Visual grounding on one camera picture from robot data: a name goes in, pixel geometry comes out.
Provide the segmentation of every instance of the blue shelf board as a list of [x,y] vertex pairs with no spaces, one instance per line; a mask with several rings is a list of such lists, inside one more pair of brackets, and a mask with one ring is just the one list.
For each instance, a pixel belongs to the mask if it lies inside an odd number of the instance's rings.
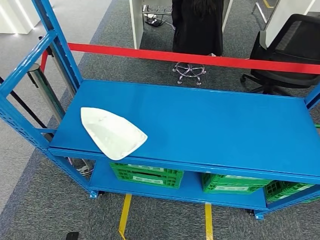
[[184,202],[211,203],[235,208],[266,210],[262,188],[252,194],[204,193],[201,173],[185,171],[179,189],[118,180],[109,161],[96,163],[90,186],[93,190],[133,194],[139,196],[178,200]]
[[85,80],[51,149],[102,154],[82,125],[81,107],[110,111],[147,134],[134,158],[320,180],[320,137],[303,98]]

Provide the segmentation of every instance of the blue metal shelf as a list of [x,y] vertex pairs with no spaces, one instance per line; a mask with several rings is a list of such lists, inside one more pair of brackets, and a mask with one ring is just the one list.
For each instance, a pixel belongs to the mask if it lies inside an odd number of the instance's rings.
[[211,203],[219,206],[266,210],[265,195],[261,188],[250,195],[204,193],[198,172],[186,171],[179,189],[152,186],[141,183],[118,180],[109,165],[109,161],[98,161],[90,181],[94,190],[131,193],[146,197],[178,200],[195,203]]
[[[83,80],[49,0],[32,0],[47,35],[0,86],[0,117],[70,176],[90,197],[98,191],[254,209],[256,219],[320,196],[320,137],[306,98],[128,82]],[[35,128],[6,97],[47,47],[76,92],[62,123]],[[149,136],[122,163],[185,170],[180,189],[117,180],[110,161],[82,125],[81,107],[125,117]],[[42,133],[54,133],[51,142]],[[90,181],[64,157],[96,160]],[[250,195],[203,193],[198,172],[315,184],[266,204],[262,189]]]
[[320,138],[302,98],[85,80],[50,143],[52,154],[106,160],[82,126],[81,107],[147,134],[130,163],[320,184]]

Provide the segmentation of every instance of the black hair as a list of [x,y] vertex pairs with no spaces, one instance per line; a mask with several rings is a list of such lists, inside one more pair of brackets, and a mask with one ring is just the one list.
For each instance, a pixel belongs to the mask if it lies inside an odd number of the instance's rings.
[[214,13],[215,0],[192,0],[192,8],[195,16],[204,19],[207,15]]

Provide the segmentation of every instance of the desk leg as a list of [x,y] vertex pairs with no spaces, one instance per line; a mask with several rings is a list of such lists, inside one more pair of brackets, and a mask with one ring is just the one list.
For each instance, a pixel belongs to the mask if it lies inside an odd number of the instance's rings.
[[143,34],[143,16],[142,0],[129,0],[134,49],[140,48]]

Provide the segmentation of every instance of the red barrier tape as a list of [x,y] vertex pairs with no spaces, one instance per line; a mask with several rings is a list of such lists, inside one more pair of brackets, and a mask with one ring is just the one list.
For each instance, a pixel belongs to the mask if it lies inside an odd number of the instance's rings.
[[41,58],[41,65],[40,65],[40,69],[42,72],[45,72],[45,68],[46,67],[46,64],[47,64],[47,59],[48,59],[48,53],[47,51],[44,51]]
[[192,55],[184,53],[176,53],[168,51],[153,51],[143,49],[132,49],[115,46],[102,46],[82,43],[68,43],[72,51],[94,53],[94,54],[106,54],[115,55],[130,58],[161,60],[170,62],[183,62],[190,64],[204,64],[229,68],[240,69],[258,69],[269,70],[291,73],[303,73],[303,74],[318,74],[320,75],[320,65],[317,64],[304,64],[304,63],[292,63],[292,62],[279,62],[279,61],[266,61],[266,60],[253,60],[234,57],[212,57],[203,55]]

